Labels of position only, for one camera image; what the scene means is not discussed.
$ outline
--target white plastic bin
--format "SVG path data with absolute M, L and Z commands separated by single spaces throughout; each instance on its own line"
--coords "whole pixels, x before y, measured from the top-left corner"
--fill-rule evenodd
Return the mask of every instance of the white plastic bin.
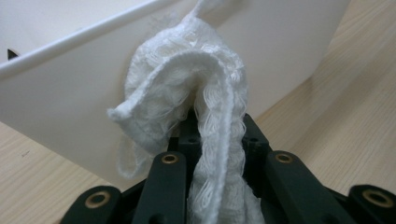
M 120 129 L 106 110 L 122 101 L 134 50 L 154 21 L 195 1 L 145 1 L 0 65 L 0 120 L 118 187 Z M 262 112 L 316 69 L 348 0 L 242 0 L 206 16 L 247 66 L 248 112 Z

